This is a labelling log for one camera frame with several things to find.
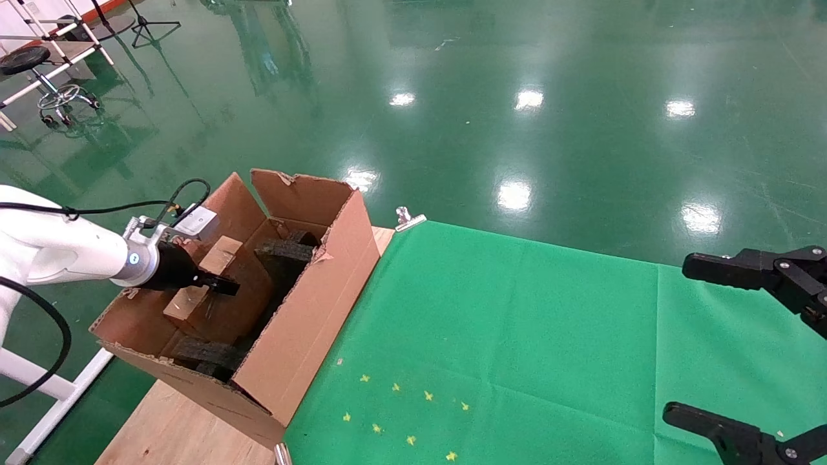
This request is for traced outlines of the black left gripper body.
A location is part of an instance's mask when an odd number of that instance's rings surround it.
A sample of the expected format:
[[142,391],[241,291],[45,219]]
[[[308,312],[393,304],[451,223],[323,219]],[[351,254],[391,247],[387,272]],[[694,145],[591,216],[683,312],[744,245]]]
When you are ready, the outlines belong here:
[[158,245],[158,265],[147,282],[140,289],[169,291],[198,285],[200,270],[183,247],[171,242]]

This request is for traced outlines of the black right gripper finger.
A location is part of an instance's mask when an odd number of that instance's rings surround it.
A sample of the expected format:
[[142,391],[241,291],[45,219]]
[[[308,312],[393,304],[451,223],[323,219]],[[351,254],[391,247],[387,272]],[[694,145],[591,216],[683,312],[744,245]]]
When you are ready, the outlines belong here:
[[734,256],[687,255],[684,276],[737,289],[763,289],[822,338],[826,337],[826,251],[819,246],[771,253],[743,249]]
[[708,410],[689,404],[668,402],[664,422],[712,442],[724,464],[812,464],[825,457],[826,426],[786,440]]

